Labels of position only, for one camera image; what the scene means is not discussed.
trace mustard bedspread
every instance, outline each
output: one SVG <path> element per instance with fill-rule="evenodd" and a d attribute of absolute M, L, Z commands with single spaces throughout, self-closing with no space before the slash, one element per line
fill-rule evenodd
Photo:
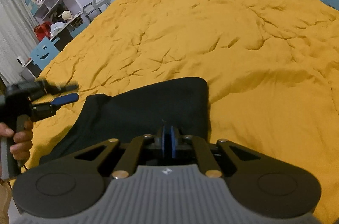
<path fill-rule="evenodd" d="M 65 136 L 88 95 L 187 76 L 208 82 L 212 143 L 305 168 L 322 186 L 314 215 L 339 217 L 339 12 L 319 0 L 114 1 L 42 72 L 79 82 L 80 100 L 36 124 L 28 165 Z"/>

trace white bag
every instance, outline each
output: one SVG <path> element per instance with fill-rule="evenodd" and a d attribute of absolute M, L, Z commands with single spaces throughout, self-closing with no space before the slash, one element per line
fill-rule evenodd
<path fill-rule="evenodd" d="M 63 22 L 57 22 L 52 24 L 52 26 L 50 27 L 50 34 L 52 36 L 55 36 L 57 34 L 58 31 L 60 31 L 62 28 L 64 28 L 66 25 L 66 23 Z"/>

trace silver logo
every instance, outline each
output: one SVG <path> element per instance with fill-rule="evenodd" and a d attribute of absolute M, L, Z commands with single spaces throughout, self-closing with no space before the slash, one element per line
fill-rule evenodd
<path fill-rule="evenodd" d="M 166 174 L 166 175 L 169 175 L 169 174 L 172 173 L 172 170 L 170 168 L 165 168 L 165 169 L 162 170 L 162 173 Z"/>

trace person's hand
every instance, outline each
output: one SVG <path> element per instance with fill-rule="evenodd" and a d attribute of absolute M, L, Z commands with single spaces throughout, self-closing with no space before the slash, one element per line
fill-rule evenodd
<path fill-rule="evenodd" d="M 27 162 L 30 157 L 29 150 L 32 148 L 33 143 L 33 123 L 26 121 L 24 124 L 24 131 L 20 131 L 14 134 L 6 124 L 0 122 L 0 136 L 1 137 L 13 137 L 14 145 L 10 147 L 10 151 L 13 154 L 15 160 L 21 160 L 23 163 Z"/>

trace window curtain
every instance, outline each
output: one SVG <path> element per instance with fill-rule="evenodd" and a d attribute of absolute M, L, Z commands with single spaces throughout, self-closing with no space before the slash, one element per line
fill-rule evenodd
<path fill-rule="evenodd" d="M 17 57 L 28 59 L 38 44 L 36 25 L 24 0 L 0 0 L 0 75 L 6 85 L 22 81 Z"/>

